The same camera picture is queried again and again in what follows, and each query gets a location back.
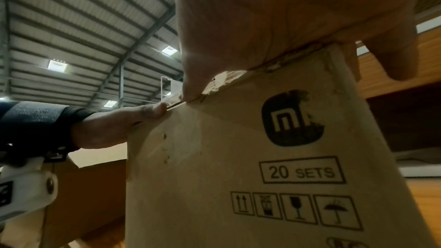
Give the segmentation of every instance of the metal column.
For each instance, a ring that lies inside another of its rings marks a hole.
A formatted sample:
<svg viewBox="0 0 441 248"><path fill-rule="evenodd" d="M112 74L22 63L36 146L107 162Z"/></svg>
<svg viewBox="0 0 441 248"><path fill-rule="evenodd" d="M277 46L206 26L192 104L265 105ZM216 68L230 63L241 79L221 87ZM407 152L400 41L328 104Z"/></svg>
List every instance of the metal column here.
<svg viewBox="0 0 441 248"><path fill-rule="evenodd" d="M123 107L124 99L124 64L119 65L119 96L118 107Z"/></svg>

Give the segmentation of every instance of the torn cardboard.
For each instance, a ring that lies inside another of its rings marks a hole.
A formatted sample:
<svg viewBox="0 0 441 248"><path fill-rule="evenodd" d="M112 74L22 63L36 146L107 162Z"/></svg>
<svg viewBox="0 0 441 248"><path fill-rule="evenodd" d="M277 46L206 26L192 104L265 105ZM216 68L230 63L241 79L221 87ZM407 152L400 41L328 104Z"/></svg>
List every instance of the torn cardboard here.
<svg viewBox="0 0 441 248"><path fill-rule="evenodd" d="M437 247L338 47L285 62L133 131L128 247Z"/></svg>

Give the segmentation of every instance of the open cardboard box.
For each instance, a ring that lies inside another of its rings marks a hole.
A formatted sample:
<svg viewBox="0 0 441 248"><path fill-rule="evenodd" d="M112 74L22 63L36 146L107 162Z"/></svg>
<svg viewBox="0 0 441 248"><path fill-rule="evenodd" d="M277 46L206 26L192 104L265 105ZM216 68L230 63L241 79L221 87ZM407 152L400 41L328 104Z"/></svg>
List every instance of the open cardboard box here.
<svg viewBox="0 0 441 248"><path fill-rule="evenodd" d="M81 149L42 169L58 177L58 196L45 209L7 222L1 243L60 248L124 216L127 145Z"/></svg>

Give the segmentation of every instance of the umbrella symbol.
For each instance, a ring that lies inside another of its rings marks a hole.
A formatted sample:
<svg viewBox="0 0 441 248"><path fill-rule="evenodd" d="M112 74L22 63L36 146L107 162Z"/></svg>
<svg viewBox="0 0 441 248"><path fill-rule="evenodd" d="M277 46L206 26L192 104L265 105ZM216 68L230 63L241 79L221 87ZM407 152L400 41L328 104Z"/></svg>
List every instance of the umbrella symbol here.
<svg viewBox="0 0 441 248"><path fill-rule="evenodd" d="M335 212L335 217L337 218L337 221L335 222L336 224L341 223L339 211L348 211L345 207L342 206L342 203L339 200L334 200L332 203L326 205L324 209L333 210Z"/></svg>

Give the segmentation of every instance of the palm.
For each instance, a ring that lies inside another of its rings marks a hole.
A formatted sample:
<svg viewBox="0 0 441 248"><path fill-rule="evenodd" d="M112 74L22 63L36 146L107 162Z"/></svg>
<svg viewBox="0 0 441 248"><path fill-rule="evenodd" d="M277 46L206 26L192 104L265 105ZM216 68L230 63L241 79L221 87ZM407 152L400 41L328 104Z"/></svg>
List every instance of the palm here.
<svg viewBox="0 0 441 248"><path fill-rule="evenodd" d="M408 78L416 65L414 3L177 0L186 74L184 98L190 100L200 94L217 73L249 69L313 42L363 40L391 77Z"/></svg>

